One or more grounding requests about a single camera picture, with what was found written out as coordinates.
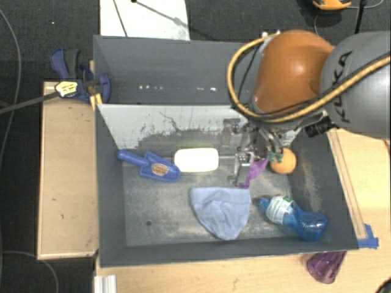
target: white sponge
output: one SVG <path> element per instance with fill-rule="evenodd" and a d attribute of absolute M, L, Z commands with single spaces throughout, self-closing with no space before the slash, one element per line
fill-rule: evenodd
<path fill-rule="evenodd" d="M 182 149 L 175 153 L 174 164 L 182 173 L 210 172 L 219 166 L 219 153 L 214 148 Z"/>

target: wooden board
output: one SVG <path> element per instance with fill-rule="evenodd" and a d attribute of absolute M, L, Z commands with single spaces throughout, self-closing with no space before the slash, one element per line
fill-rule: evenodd
<path fill-rule="evenodd" d="M 44 94 L 55 83 L 45 83 Z M 93 112 L 73 99 L 43 103 L 38 259 L 93 256 L 98 248 Z"/>

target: bin floor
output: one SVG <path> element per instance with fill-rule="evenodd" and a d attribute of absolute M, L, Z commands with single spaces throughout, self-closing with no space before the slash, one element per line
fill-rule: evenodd
<path fill-rule="evenodd" d="M 194 187 L 231 187 L 227 177 L 233 174 L 233 157 L 220 158 L 213 172 L 182 173 L 177 183 L 164 183 L 139 176 L 139 168 L 123 164 L 126 214 L 126 243 L 138 245 L 216 242 L 197 220 L 189 201 Z M 263 195 L 291 195 L 288 178 L 270 169 L 250 182 L 252 198 Z M 268 221 L 264 211 L 251 205 L 247 225 L 238 239 L 262 239 L 292 236 L 287 227 Z"/>

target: orange ball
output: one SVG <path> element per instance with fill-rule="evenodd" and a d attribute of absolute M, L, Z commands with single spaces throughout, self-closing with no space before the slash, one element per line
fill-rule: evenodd
<path fill-rule="evenodd" d="M 280 174 L 287 174 L 293 172 L 296 167 L 296 155 L 288 148 L 283 149 L 283 156 L 281 163 L 277 162 L 277 159 L 270 163 L 270 167 Z"/>

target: gray bin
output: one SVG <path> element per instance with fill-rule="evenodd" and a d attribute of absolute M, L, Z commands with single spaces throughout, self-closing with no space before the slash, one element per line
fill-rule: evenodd
<path fill-rule="evenodd" d="M 327 136 L 310 139 L 300 133 L 291 146 L 298 157 L 296 170 L 287 176 L 267 168 L 249 188 L 254 198 L 288 194 L 302 209 L 324 214 L 329 223 L 320 241 L 303 241 L 287 227 L 268 221 L 256 205 L 250 207 L 249 221 L 235 241 L 216 239 L 197 221 L 189 204 L 190 189 L 231 187 L 227 177 L 233 174 L 241 136 L 232 134 L 229 143 L 222 144 L 224 120 L 236 118 L 244 125 L 246 119 L 229 106 L 225 69 L 240 46 L 95 37 L 95 72 L 109 73 L 113 86 L 111 103 L 98 105 L 96 111 L 102 267 L 358 248 Z M 183 60 L 167 59 L 180 54 Z M 250 70 L 248 83 L 255 77 L 256 70 Z M 137 167 L 116 158 L 117 150 L 129 149 L 172 159 L 177 150 L 189 147 L 216 148 L 219 168 L 182 173 L 177 183 L 162 183 L 140 177 Z"/>

